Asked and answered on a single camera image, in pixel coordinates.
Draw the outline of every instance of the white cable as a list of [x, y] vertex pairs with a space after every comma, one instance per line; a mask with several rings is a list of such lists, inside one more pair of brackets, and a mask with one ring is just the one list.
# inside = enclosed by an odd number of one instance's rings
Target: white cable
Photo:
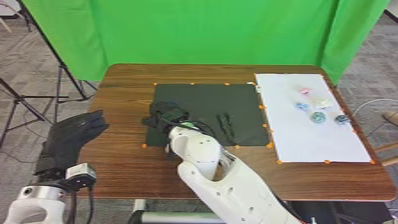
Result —
[[360, 110], [363, 109], [363, 107], [365, 107], [369, 104], [372, 104], [374, 102], [379, 102], [379, 101], [392, 101], [392, 102], [397, 102], [397, 103], [398, 103], [398, 100], [393, 100], [393, 99], [377, 99], [377, 100], [372, 100], [370, 102], [363, 103], [363, 105], [358, 107], [353, 116], [356, 116], [356, 114], [358, 114]]

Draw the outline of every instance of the white paper sheet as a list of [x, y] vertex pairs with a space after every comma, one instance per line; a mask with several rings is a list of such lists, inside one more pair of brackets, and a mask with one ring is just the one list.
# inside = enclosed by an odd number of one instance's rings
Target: white paper sheet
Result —
[[[257, 74], [267, 119], [274, 130], [278, 157], [283, 162], [370, 162], [370, 154], [351, 124], [338, 125], [335, 118], [345, 114], [321, 74]], [[301, 89], [310, 88], [306, 96]], [[315, 108], [319, 99], [333, 107]], [[312, 105], [305, 112], [296, 104]], [[312, 113], [324, 112], [328, 121], [317, 124]]]

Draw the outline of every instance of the metal stand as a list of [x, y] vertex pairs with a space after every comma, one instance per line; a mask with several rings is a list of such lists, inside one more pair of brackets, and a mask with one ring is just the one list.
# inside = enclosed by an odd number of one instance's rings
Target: metal stand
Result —
[[[45, 114], [49, 112], [50, 104], [52, 104], [54, 99], [68, 98], [68, 96], [59, 96], [59, 95], [58, 96], [26, 96], [26, 95], [20, 95], [17, 93], [15, 89], [11, 88], [10, 84], [6, 83], [3, 78], [0, 78], [0, 85], [4, 86], [4, 88], [8, 90], [6, 94], [15, 98], [15, 101], [13, 101], [15, 104], [13, 104], [13, 108], [11, 108], [11, 113], [10, 113], [10, 118], [8, 118], [8, 121], [6, 121], [4, 133], [3, 133], [3, 138], [0, 138], [0, 148], [3, 148], [4, 140], [6, 140], [6, 136], [8, 136], [10, 131], [13, 131], [15, 129], [19, 129], [20, 127], [24, 127], [26, 125], [33, 124], [38, 121], [47, 121], [50, 124], [54, 124], [54, 122], [49, 120]], [[38, 109], [34, 108], [34, 106], [31, 105], [31, 103], [27, 102], [26, 99], [50, 99], [50, 103], [49, 103], [49, 106], [45, 108], [43, 113], [38, 111]], [[31, 113], [36, 116], [36, 119], [27, 121], [24, 124], [17, 125], [11, 128], [10, 126], [11, 126], [11, 121], [13, 121], [15, 112], [17, 112], [17, 106], [19, 105], [26, 106], [26, 108], [29, 109]]]
[[134, 205], [134, 214], [129, 220], [129, 224], [177, 224], [177, 223], [212, 223], [225, 224], [226, 222], [221, 220], [216, 213], [205, 212], [146, 212], [146, 200], [136, 199]]
[[74, 99], [74, 100], [68, 100], [68, 101], [59, 101], [59, 98], [61, 98], [61, 97], [58, 97], [58, 104], [66, 103], [66, 102], [72, 102], [72, 101], [86, 101], [86, 100], [91, 99], [93, 96], [88, 96], [88, 94], [86, 94], [86, 91], [84, 91], [84, 83], [90, 85], [90, 87], [91, 87], [95, 90], [98, 90], [98, 88], [95, 87], [95, 85], [93, 85], [88, 81], [79, 81], [79, 82], [81, 82], [81, 85], [79, 85], [77, 79], [74, 78], [72, 71], [70, 71], [68, 66], [66, 66], [66, 63], [65, 63], [65, 61], [63, 61], [63, 59], [61, 59], [61, 56], [59, 56], [59, 53], [58, 53], [58, 51], [56, 51], [54, 45], [52, 45], [52, 43], [50, 43], [50, 41], [49, 41], [45, 32], [43, 32], [43, 30], [42, 30], [40, 24], [38, 24], [38, 22], [36, 22], [34, 16], [33, 16], [31, 11], [29, 11], [29, 9], [27, 9], [27, 6], [26, 6], [26, 4], [24, 4], [24, 1], [19, 0], [19, 3], [20, 3], [20, 5], [22, 5], [22, 10], [24, 10], [26, 18], [27, 18], [27, 26], [29, 26], [29, 23], [33, 23], [33, 25], [36, 26], [38, 31], [40, 31], [40, 33], [42, 33], [43, 40], [45, 40], [45, 42], [47, 42], [49, 48], [50, 48], [50, 50], [52, 50], [54, 56], [56, 56], [58, 61], [59, 61], [58, 96], [59, 96], [59, 93], [61, 93], [61, 78], [63, 78], [63, 71], [65, 71], [65, 72], [66, 72], [66, 76], [68, 76], [70, 81], [72, 81], [72, 84], [74, 84], [74, 86], [75, 86], [75, 88], [77, 88], [77, 91], [79, 91], [79, 94], [81, 94], [81, 97], [82, 97], [81, 99]]

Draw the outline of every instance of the metal tripod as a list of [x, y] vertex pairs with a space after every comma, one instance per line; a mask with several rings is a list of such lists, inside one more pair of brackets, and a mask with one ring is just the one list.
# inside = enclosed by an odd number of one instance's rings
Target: metal tripod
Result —
[[26, 4], [24, 4], [24, 1], [19, 0], [19, 3], [20, 3], [20, 5], [22, 5], [22, 12], [24, 12], [24, 15], [26, 15], [26, 21], [27, 21], [29, 30], [31, 30], [31, 25], [29, 25], [29, 24], [33, 24], [33, 25], [36, 26], [36, 28], [38, 28], [38, 31], [40, 31], [43, 40], [45, 40], [45, 42], [47, 42], [49, 48], [50, 48], [50, 50], [52, 50], [54, 56], [56, 56], [58, 61], [59, 61], [58, 96], [59, 96], [59, 94], [61, 94], [61, 79], [63, 79], [63, 72], [66, 73], [68, 79], [70, 79], [70, 81], [72, 81], [72, 84], [74, 84], [74, 86], [75, 86], [75, 88], [77, 88], [77, 91], [79, 91], [79, 94], [81, 94], [81, 99], [72, 99], [72, 100], [65, 100], [65, 101], [61, 101], [59, 98], [63, 98], [63, 97], [58, 98], [58, 102], [56, 102], [56, 117], [54, 117], [54, 122], [58, 122], [58, 108], [59, 108], [59, 104], [61, 104], [61, 103], [66, 103], [66, 102], [72, 102], [72, 101], [86, 101], [86, 100], [90, 100], [91, 97], [93, 97], [93, 96], [88, 96], [88, 93], [86, 93], [86, 90], [84, 90], [84, 83], [90, 85], [90, 87], [91, 87], [95, 90], [98, 90], [98, 88], [97, 88], [97, 86], [90, 83], [90, 81], [77, 81], [77, 79], [75, 79], [75, 77], [74, 77], [74, 75], [72, 75], [72, 71], [70, 71], [70, 69], [68, 69], [66, 63], [65, 63], [65, 61], [63, 61], [63, 59], [61, 59], [58, 50], [56, 50], [54, 45], [52, 45], [52, 43], [50, 43], [50, 40], [49, 40], [49, 38], [47, 38], [45, 32], [43, 32], [43, 30], [42, 30], [42, 26], [40, 26], [40, 24], [38, 24], [38, 22], [36, 22], [34, 16], [33, 16], [31, 11], [29, 11], [29, 9], [27, 9], [27, 6], [26, 6]]
[[[8, 82], [4, 81], [4, 79], [0, 78], [0, 85], [6, 88], [4, 93], [13, 97], [15, 101], [13, 101], [13, 107], [11, 107], [11, 113], [10, 113], [10, 118], [6, 121], [6, 127], [4, 127], [4, 133], [3, 133], [3, 138], [0, 138], [0, 148], [4, 146], [4, 140], [6, 140], [6, 136], [8, 133], [19, 129], [20, 127], [24, 127], [26, 125], [33, 124], [38, 121], [47, 121], [50, 124], [54, 124], [54, 122], [50, 121], [50, 119], [47, 118], [45, 114], [49, 112], [50, 109], [50, 105], [52, 105], [52, 101], [54, 99], [59, 100], [59, 98], [68, 98], [68, 96], [26, 96], [20, 95], [19, 92], [15, 91], [15, 89], [11, 88]], [[31, 103], [27, 102], [26, 99], [50, 99], [50, 103], [47, 105], [45, 111], [43, 113], [38, 111], [38, 109], [34, 108], [34, 106], [31, 105]], [[13, 122], [13, 118], [15, 118], [15, 113], [17, 113], [17, 106], [22, 105], [26, 106], [26, 108], [29, 109], [31, 113], [36, 116], [36, 119], [27, 121], [24, 124], [17, 125], [15, 127], [11, 127], [11, 122]]]

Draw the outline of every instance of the dark green mat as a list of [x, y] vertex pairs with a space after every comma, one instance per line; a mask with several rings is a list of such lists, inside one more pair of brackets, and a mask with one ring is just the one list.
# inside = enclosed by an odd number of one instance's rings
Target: dark green mat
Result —
[[[218, 84], [184, 85], [159, 84], [154, 103], [170, 101], [191, 112], [191, 119], [209, 124], [216, 131], [216, 137], [225, 146], [265, 146], [269, 135], [264, 128], [264, 111], [260, 110], [260, 98], [257, 88], [249, 84], [232, 86]], [[218, 115], [230, 115], [235, 138], [228, 139], [223, 131]], [[168, 135], [157, 129], [148, 128], [148, 146], [168, 145]]]

